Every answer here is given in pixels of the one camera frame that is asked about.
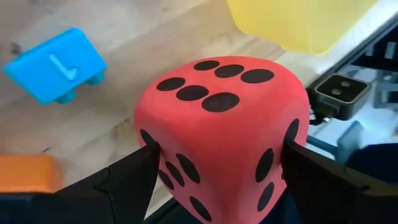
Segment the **black cable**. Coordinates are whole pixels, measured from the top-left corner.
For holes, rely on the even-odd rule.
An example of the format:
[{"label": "black cable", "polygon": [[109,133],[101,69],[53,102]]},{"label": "black cable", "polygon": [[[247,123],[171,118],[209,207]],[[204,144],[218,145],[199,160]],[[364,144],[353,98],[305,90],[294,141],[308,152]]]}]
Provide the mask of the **black cable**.
[{"label": "black cable", "polygon": [[313,109],[315,119],[310,119],[310,125],[318,126],[322,124],[325,118],[332,118],[335,116],[337,109],[325,103],[320,103]]}]

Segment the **red die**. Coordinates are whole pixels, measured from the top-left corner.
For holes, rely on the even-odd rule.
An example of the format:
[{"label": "red die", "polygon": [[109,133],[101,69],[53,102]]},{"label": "red die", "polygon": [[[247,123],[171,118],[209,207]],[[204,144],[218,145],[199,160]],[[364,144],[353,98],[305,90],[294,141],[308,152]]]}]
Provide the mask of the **red die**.
[{"label": "red die", "polygon": [[283,66],[215,57],[157,79],[134,120],[143,138],[160,144],[159,177],[187,210],[203,223],[252,224],[286,188],[283,139],[288,133],[305,145],[308,107],[303,85]]}]

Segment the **black dot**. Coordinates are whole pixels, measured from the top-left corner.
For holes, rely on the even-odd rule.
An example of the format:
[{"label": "black dot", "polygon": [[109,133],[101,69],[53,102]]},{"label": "black dot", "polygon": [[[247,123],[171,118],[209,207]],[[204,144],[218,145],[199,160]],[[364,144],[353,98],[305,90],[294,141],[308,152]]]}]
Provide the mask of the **black dot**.
[{"label": "black dot", "polygon": [[160,91],[176,90],[185,84],[185,79],[180,77],[168,78],[161,81],[156,89]]},{"label": "black dot", "polygon": [[224,112],[235,107],[239,97],[233,93],[216,93],[201,103],[201,107],[209,112]]},{"label": "black dot", "polygon": [[180,161],[180,165],[181,165],[182,169],[184,170],[184,172],[186,173],[186,175],[192,181],[199,184],[200,183],[199,172],[197,171],[197,168],[195,167],[193,162],[191,162],[191,160],[189,160],[184,155],[181,155],[179,153],[177,153],[175,156]]},{"label": "black dot", "polygon": [[168,187],[170,190],[174,190],[174,184],[172,180],[170,180],[170,177],[168,177],[168,175],[162,170],[159,170],[158,174],[163,184],[166,185],[166,187]]},{"label": "black dot", "polygon": [[294,141],[297,132],[299,131],[300,121],[299,119],[294,119],[286,130],[284,137],[284,144],[288,141]]},{"label": "black dot", "polygon": [[147,146],[153,146],[156,144],[155,140],[144,129],[140,129],[139,132],[141,134],[142,140],[144,140],[144,142],[145,142],[145,144],[147,144]]},{"label": "black dot", "polygon": [[271,170],[273,161],[274,161],[274,151],[270,148],[261,156],[260,161],[257,164],[256,168],[257,183],[260,183],[267,177],[267,174]]},{"label": "black dot", "polygon": [[219,65],[220,65],[220,63],[217,61],[208,60],[208,61],[197,63],[195,66],[193,66],[193,68],[198,71],[206,71],[206,70],[216,68]]},{"label": "black dot", "polygon": [[238,75],[243,72],[244,67],[242,65],[225,65],[215,70],[218,78],[229,78]]},{"label": "black dot", "polygon": [[271,80],[274,73],[266,69],[254,69],[242,74],[241,80],[245,83],[262,83]]},{"label": "black dot", "polygon": [[174,179],[181,185],[181,187],[184,187],[185,182],[184,178],[182,178],[180,171],[169,161],[166,161],[166,167],[171,175],[174,177]]},{"label": "black dot", "polygon": [[191,204],[193,208],[199,213],[199,215],[206,221],[211,222],[211,216],[208,212],[208,210],[205,208],[205,206],[199,202],[198,199],[195,197],[189,197],[189,201],[191,201]]},{"label": "black dot", "polygon": [[209,94],[209,90],[203,86],[186,86],[177,92],[177,98],[184,101],[199,100]]},{"label": "black dot", "polygon": [[269,200],[272,197],[272,193],[274,193],[274,187],[274,183],[271,182],[264,189],[257,205],[257,211],[261,212],[267,206]]}]

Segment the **blue plastic piece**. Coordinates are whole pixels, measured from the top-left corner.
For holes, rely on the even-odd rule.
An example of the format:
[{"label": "blue plastic piece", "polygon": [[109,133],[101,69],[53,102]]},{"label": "blue plastic piece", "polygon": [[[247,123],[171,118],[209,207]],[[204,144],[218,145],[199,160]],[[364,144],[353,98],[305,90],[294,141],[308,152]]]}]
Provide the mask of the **blue plastic piece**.
[{"label": "blue plastic piece", "polygon": [[82,30],[72,28],[22,54],[4,72],[41,104],[68,103],[74,88],[104,80],[106,63]]},{"label": "blue plastic piece", "polygon": [[346,163],[349,157],[360,149],[364,126],[359,121],[354,121],[337,140],[338,150],[336,161]]},{"label": "blue plastic piece", "polygon": [[338,148],[336,146],[331,145],[325,141],[322,141],[322,140],[317,139],[316,137],[313,137],[310,135],[308,135],[308,137],[307,137],[307,143],[309,143],[319,149],[322,149],[326,152],[329,152],[330,154],[332,154],[334,156],[336,156],[336,153],[338,151]]},{"label": "blue plastic piece", "polygon": [[62,95],[60,98],[57,99],[57,102],[60,104],[65,104],[71,102],[73,99],[76,98],[76,91],[70,90],[66,94]]}]

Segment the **orange block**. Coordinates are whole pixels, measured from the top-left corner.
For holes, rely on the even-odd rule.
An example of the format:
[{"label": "orange block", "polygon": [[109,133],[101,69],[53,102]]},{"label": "orange block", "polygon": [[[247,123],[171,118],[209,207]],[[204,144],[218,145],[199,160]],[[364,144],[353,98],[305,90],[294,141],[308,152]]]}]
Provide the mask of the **orange block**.
[{"label": "orange block", "polygon": [[62,173],[51,156],[0,156],[0,192],[54,193]]}]

